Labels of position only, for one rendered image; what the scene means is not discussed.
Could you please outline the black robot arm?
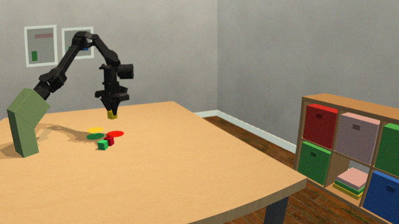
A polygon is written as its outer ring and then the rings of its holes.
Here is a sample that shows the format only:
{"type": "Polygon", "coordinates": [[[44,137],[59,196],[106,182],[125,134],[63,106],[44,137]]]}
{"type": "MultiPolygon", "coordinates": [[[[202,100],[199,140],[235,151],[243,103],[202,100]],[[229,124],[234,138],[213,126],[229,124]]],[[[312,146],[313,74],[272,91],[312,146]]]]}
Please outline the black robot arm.
{"type": "Polygon", "coordinates": [[[99,35],[80,31],[72,38],[72,44],[58,66],[51,69],[48,73],[40,75],[40,81],[34,88],[35,92],[46,101],[50,96],[50,92],[54,93],[64,85],[64,82],[67,80],[65,73],[78,52],[92,46],[95,46],[103,57],[105,56],[104,59],[107,65],[102,64],[99,67],[99,69],[103,69],[104,80],[115,80],[117,76],[120,79],[133,79],[133,64],[122,64],[124,66],[121,67],[118,55],[104,44],[99,35]],[[87,38],[93,42],[88,43],[87,38]]]}

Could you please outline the red circle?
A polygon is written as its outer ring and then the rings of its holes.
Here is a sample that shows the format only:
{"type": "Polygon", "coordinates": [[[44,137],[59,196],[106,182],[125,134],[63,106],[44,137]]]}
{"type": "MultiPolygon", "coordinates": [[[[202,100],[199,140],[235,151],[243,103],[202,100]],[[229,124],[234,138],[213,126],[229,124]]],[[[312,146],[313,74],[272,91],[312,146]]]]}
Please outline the red circle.
{"type": "Polygon", "coordinates": [[[106,136],[119,137],[119,136],[122,136],[123,134],[124,134],[124,132],[122,132],[122,131],[112,131],[112,132],[108,132],[106,134],[106,136]]]}

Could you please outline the green circle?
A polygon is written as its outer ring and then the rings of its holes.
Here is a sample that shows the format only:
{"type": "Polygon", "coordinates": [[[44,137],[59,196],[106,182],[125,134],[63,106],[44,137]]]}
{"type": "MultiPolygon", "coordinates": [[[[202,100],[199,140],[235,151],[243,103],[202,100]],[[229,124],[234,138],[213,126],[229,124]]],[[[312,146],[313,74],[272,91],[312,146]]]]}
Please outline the green circle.
{"type": "Polygon", "coordinates": [[[104,134],[102,133],[93,133],[93,134],[89,134],[86,138],[89,140],[97,140],[104,137],[104,134]]]}

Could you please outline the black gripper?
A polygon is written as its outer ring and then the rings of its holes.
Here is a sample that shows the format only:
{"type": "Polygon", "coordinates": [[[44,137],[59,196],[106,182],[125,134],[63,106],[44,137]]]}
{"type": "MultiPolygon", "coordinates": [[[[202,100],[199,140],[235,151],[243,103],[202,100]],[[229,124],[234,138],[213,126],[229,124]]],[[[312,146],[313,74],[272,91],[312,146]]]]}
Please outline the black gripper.
{"type": "Polygon", "coordinates": [[[104,82],[102,82],[102,84],[104,85],[105,90],[96,91],[95,98],[99,98],[101,96],[100,100],[102,101],[106,110],[107,111],[112,110],[113,115],[116,115],[119,103],[122,101],[129,100],[129,94],[123,93],[123,92],[117,93],[117,84],[119,84],[119,82],[117,82],[117,79],[104,80],[104,82]],[[103,94],[102,94],[102,92],[103,92],[103,94]],[[107,95],[105,95],[105,94],[107,94],[107,95]]]}

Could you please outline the yellow circle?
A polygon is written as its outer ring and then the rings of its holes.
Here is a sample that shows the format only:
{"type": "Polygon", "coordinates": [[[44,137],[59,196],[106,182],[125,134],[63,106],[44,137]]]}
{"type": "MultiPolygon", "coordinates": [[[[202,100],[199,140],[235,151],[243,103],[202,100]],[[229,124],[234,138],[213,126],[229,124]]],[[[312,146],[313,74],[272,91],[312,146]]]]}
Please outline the yellow circle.
{"type": "Polygon", "coordinates": [[[101,128],[101,127],[90,128],[87,130],[87,132],[89,132],[89,133],[97,133],[97,132],[101,132],[101,131],[103,131],[103,128],[101,128]]]}

